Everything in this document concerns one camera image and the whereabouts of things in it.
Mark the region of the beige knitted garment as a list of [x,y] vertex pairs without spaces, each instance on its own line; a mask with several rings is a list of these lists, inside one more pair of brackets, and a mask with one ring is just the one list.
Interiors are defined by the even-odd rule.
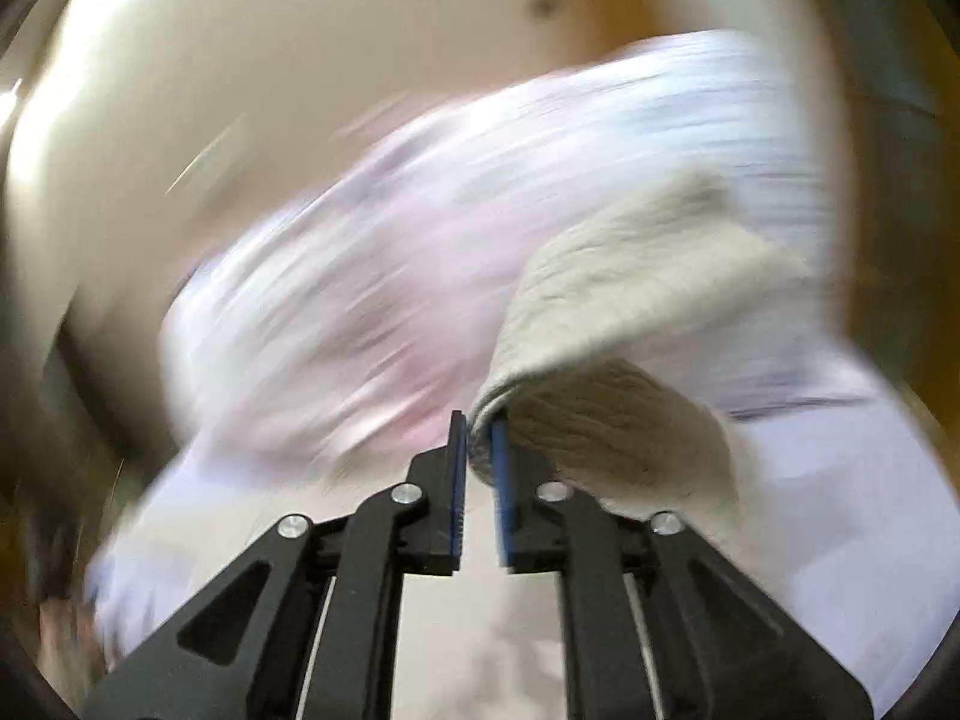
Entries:
[[752,231],[726,185],[687,172],[628,195],[529,260],[470,413],[625,514],[675,507],[721,541],[757,516],[739,415],[779,408],[811,367],[817,291]]

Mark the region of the white bed sheet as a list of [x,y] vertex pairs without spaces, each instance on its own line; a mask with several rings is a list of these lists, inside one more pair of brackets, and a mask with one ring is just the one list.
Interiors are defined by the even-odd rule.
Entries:
[[[683,401],[665,454],[569,477],[619,514],[674,509],[867,689],[898,700],[958,610],[958,502],[900,397],[861,356],[828,348],[812,405],[726,422]],[[350,455],[331,475],[248,475],[194,449],[129,505],[86,574],[96,632],[119,661],[286,514],[324,522],[402,479],[407,457]],[[404,595],[400,718],[565,715],[556,587],[500,562],[493,493],[467,486],[459,574]]]

